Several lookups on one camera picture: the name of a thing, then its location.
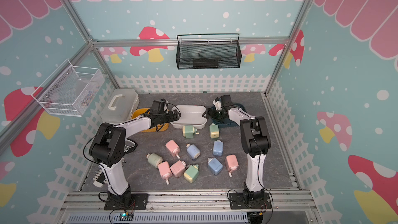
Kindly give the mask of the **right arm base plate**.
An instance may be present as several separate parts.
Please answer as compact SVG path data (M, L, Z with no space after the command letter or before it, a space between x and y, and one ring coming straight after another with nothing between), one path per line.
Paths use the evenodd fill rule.
M227 193L231 209L272 209L272 201L268 193L259 191L254 194L231 191Z

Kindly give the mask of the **dark teal storage tub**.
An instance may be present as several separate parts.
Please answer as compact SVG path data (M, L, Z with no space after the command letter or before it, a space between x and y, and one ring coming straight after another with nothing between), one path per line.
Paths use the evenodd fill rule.
M242 108L242 110L246 110L244 105L240 103L236 103L236 106ZM214 112L215 111L215 106L212 106L208 108L208 113ZM230 128L230 127L238 127L238 124L235 123L234 121L230 120L229 118L224 118L222 121L219 121L219 119L213 118L213 115L208 115L209 118L212 120L212 123L218 125L219 128Z

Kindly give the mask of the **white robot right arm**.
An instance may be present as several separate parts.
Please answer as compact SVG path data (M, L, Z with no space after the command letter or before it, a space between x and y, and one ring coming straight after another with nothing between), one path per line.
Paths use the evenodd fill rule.
M250 207L265 200L263 169L268 150L271 148L265 118L245 112L232 102L229 94L213 100L213 107L208 108L203 116L218 122L232 121L239 125L241 145L248 158L243 199Z

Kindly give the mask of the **white plastic storage tub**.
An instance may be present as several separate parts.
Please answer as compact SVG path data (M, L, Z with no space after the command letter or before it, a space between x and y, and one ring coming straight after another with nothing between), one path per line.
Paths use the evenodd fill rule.
M171 123L176 129L182 129L186 125L192 125L197 129L202 129L206 126L207 118L203 117L203 114L207 110L205 106L177 105L172 110L179 110L181 112L180 119Z

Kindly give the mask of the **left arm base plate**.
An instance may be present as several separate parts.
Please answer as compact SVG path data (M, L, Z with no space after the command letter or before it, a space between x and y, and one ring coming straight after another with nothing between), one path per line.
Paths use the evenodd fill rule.
M110 195L105 203L104 210L145 210L149 194L130 194L125 197Z

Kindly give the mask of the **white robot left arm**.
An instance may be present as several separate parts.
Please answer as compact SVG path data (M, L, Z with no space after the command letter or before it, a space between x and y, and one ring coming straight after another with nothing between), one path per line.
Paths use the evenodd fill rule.
M100 125L89 148L93 162L102 169L108 183L108 200L120 207L133 204L131 188L122 168L125 143L129 137L158 125L177 121L181 117L179 109L169 110L170 103L161 99L153 101L152 107L136 118L120 124Z

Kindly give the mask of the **yellow plastic storage tub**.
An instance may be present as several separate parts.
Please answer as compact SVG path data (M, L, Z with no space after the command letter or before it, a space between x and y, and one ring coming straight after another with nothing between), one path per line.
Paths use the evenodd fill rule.
M130 119L134 119L134 118L137 118L140 115L143 115L147 110L149 110L149 108L139 108L139 109L135 110L132 113ZM145 132L155 132L155 131L163 132L163 131L166 131L168 129L169 125L170 125L169 123L159 124L156 127L153 127L151 129L148 129L148 130L144 130L142 132L143 133L145 133Z

